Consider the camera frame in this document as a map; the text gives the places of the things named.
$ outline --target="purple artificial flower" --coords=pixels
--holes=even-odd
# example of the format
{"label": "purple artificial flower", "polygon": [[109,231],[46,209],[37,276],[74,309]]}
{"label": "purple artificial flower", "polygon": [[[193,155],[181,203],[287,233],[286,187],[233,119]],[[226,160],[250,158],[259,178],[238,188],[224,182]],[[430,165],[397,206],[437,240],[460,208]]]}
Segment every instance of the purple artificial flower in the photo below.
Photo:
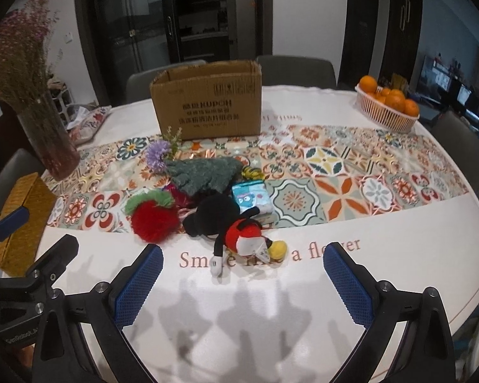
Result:
{"label": "purple artificial flower", "polygon": [[147,165],[154,173],[159,174],[167,170],[163,159],[170,150],[171,143],[165,140],[156,140],[147,148]]}

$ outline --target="small cardboard box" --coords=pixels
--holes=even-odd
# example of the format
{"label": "small cardboard box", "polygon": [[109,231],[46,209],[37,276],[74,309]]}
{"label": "small cardboard box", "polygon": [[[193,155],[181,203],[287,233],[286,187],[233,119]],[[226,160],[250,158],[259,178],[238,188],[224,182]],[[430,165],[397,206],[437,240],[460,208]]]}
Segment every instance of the small cardboard box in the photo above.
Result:
{"label": "small cardboard box", "polygon": [[258,135],[261,67],[253,61],[214,62],[165,70],[151,83],[162,133],[183,139]]}
{"label": "small cardboard box", "polygon": [[37,173],[21,177],[0,213],[3,219],[20,206],[28,209],[28,222],[0,242],[0,268],[12,277],[23,276],[34,263],[37,248],[57,197]]}

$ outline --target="mickey mouse plush toy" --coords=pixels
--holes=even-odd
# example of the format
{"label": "mickey mouse plush toy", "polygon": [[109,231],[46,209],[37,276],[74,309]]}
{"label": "mickey mouse plush toy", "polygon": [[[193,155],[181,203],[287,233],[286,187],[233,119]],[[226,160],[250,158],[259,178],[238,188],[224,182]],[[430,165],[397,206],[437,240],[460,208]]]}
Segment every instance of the mickey mouse plush toy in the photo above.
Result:
{"label": "mickey mouse plush toy", "polygon": [[243,213],[239,211],[240,207],[231,197],[215,194],[202,200],[195,213],[183,221],[191,237],[218,235],[210,260],[213,277],[222,274],[224,245],[240,256],[256,256],[264,263],[283,259],[287,251],[282,240],[272,242],[262,235],[261,224],[251,218],[259,214],[257,207]]}

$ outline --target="white plastic basket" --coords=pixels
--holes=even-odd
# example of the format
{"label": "white plastic basket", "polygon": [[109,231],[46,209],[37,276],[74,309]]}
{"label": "white plastic basket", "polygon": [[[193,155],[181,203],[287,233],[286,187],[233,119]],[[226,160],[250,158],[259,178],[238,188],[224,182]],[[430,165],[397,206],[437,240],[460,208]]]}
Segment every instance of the white plastic basket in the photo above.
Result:
{"label": "white plastic basket", "polygon": [[[407,134],[412,129],[415,121],[419,119],[419,116],[413,117],[397,112],[394,109],[384,105],[383,103],[371,98],[357,85],[356,90],[356,103],[360,109],[372,120],[376,121],[385,128],[394,131]],[[378,92],[382,90],[382,87],[378,86]]]}

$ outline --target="patterned table runner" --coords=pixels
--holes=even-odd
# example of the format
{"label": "patterned table runner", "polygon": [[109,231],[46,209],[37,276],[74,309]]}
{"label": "patterned table runner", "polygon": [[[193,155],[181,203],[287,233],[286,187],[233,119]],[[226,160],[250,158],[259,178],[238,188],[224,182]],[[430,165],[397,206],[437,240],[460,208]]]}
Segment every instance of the patterned table runner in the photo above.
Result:
{"label": "patterned table runner", "polygon": [[[48,226],[131,232],[124,205],[167,176],[153,174],[145,151],[156,136],[80,151],[67,179],[44,178],[59,197]],[[323,125],[270,126],[259,137],[186,141],[179,158],[232,156],[260,167],[276,212],[272,227],[351,220],[407,210],[468,192],[433,141],[415,134]]]}

